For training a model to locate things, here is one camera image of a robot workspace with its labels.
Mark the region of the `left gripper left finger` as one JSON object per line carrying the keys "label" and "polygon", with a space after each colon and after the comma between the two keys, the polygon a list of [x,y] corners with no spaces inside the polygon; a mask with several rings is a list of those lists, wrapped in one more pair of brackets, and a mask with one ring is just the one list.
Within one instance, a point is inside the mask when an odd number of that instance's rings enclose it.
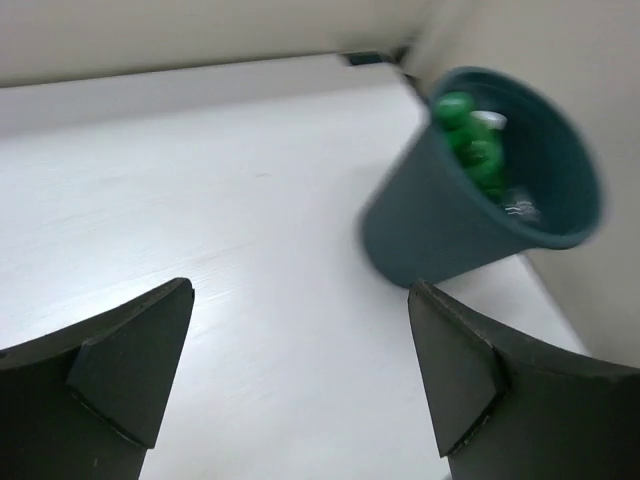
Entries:
{"label": "left gripper left finger", "polygon": [[4,479],[136,479],[156,445],[194,306],[175,278],[1,352]]}

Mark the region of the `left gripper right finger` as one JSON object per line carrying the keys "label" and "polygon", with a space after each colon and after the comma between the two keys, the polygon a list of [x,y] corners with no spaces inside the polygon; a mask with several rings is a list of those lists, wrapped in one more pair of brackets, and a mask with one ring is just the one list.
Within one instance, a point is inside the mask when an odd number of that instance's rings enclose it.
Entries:
{"label": "left gripper right finger", "polygon": [[639,372],[482,315],[425,282],[409,292],[439,455],[455,479],[635,479]]}

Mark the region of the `green plastic bottle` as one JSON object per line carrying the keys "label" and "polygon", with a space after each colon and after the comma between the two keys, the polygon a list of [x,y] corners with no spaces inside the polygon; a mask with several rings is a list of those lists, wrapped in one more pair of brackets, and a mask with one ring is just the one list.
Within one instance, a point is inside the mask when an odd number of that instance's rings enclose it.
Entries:
{"label": "green plastic bottle", "polygon": [[498,203],[506,192],[502,143],[474,115],[475,107],[470,94],[450,92],[438,98],[434,116],[467,176],[485,196]]}

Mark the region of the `clear bottle blue label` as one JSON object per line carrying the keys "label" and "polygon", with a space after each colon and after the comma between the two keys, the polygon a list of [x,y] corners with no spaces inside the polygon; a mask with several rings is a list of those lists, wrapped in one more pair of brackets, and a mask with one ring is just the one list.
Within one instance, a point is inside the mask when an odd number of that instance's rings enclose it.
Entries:
{"label": "clear bottle blue label", "polygon": [[475,110],[472,112],[472,116],[491,130],[503,130],[507,123],[507,118],[498,112]]}

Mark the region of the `clear unlabeled plastic bottle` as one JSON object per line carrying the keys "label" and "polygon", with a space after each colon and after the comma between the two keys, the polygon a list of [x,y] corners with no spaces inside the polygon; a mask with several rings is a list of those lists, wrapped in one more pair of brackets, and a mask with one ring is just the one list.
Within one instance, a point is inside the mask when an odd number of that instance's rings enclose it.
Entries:
{"label": "clear unlabeled plastic bottle", "polygon": [[536,224],[541,221],[541,214],[528,191],[514,186],[505,191],[501,206],[511,217],[523,223]]}

